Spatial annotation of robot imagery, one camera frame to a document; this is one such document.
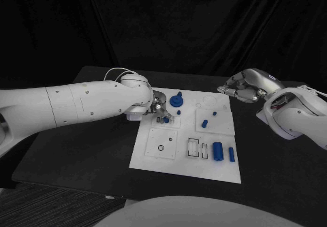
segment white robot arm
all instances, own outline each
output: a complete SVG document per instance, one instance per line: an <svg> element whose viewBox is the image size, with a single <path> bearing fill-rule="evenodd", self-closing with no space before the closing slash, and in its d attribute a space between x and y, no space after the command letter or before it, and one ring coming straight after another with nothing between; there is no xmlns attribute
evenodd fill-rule
<svg viewBox="0 0 327 227"><path fill-rule="evenodd" d="M115 81L95 81L54 87L0 90L0 157L31 134L74 123L113 117L139 121L158 113L174 119L164 108L165 96L152 91L138 74Z"/></svg>
<svg viewBox="0 0 327 227"><path fill-rule="evenodd" d="M228 88L234 82L237 90ZM263 98L256 116L273 132L288 140L303 134L327 149L327 102L316 94L327 96L324 93L306 86L285 88L276 78L257 69L233 75L217 91L246 103Z"/></svg>

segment blue cylinder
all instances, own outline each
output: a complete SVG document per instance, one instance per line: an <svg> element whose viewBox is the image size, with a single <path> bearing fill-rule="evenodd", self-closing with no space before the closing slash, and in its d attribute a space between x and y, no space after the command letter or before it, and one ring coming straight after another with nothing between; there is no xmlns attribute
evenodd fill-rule
<svg viewBox="0 0 327 227"><path fill-rule="evenodd" d="M205 128L207 120L203 121L201 127Z"/></svg>
<svg viewBox="0 0 327 227"><path fill-rule="evenodd" d="M233 148L228 148L227 151L228 151L228 160L230 160L230 162L234 162Z"/></svg>
<svg viewBox="0 0 327 227"><path fill-rule="evenodd" d="M223 144L220 142L213 143L213 159L216 161L223 160Z"/></svg>

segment blue object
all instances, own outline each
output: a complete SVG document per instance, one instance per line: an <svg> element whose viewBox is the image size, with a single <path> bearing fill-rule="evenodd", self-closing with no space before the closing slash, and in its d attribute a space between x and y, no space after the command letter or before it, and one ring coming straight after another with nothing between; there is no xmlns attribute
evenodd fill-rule
<svg viewBox="0 0 327 227"><path fill-rule="evenodd" d="M169 98L169 105L172 107L180 107L182 105L182 102L184 100L181 98L181 92L178 92L178 94Z"/></svg>
<svg viewBox="0 0 327 227"><path fill-rule="evenodd" d="M233 148L228 148L227 151L228 151L228 160L230 160L230 162L234 162Z"/></svg>
<svg viewBox="0 0 327 227"><path fill-rule="evenodd" d="M216 161L223 160L223 144L220 142L213 143L213 159Z"/></svg>
<svg viewBox="0 0 327 227"><path fill-rule="evenodd" d="M201 127L205 128L207 120L203 121Z"/></svg>

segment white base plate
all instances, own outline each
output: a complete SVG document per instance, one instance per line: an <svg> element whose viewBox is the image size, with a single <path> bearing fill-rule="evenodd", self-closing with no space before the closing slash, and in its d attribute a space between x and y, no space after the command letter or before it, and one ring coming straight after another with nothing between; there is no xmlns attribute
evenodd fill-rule
<svg viewBox="0 0 327 227"><path fill-rule="evenodd" d="M228 97L218 93L185 91L167 88L154 87L152 90L156 90L165 94L167 111L172 116L178 117L178 119L174 123L169 122L161 125L155 122L155 119L158 117L155 114L148 114L142 116L131 156L129 168L149 170L168 174L192 176L231 183L240 183L237 150L234 144L234 129ZM184 103L180 107L172 107L168 103L168 100L171 96L177 95L178 91L181 91ZM203 117L207 118L211 117L208 114L210 112L217 112L217 115L213 117L218 117L218 119L213 117L211 119L207 119L207 128L195 127L197 124L201 125L203 122L200 115L197 115L195 117L197 109L207 110L200 111ZM158 157L158 153L154 150L152 153L155 153L155 155L145 155L146 144L151 144L151 146L156 146L158 142L162 143L162 141L165 141L167 139L164 138L162 141L155 141L154 139L151 139L151 137L148 137L149 130L152 128L167 130L167 135L169 131L177 132L175 151L172 151L172 149L162 150L167 151L167 157L162 158ZM198 158L187 156L188 138L198 139L198 152L201 152L201 144L207 144L207 159L201 158L201 153ZM214 142L221 142L223 144L223 161L213 160ZM228 161L228 147L233 148L234 162Z"/></svg>

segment black table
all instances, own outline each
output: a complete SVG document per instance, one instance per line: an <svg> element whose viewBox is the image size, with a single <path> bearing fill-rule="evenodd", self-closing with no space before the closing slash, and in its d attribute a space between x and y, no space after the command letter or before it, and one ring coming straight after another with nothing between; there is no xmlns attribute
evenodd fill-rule
<svg viewBox="0 0 327 227"><path fill-rule="evenodd" d="M102 80L107 68L86 66L74 83ZM216 92L227 77L139 71L152 87ZM116 72L106 79L113 80ZM286 87L301 82L286 82ZM324 221L327 151L301 136L282 139L254 117L263 101L230 98L241 184L128 168L139 122L125 115L38 133L12 180L132 200L168 195L221 199L305 226Z"/></svg>

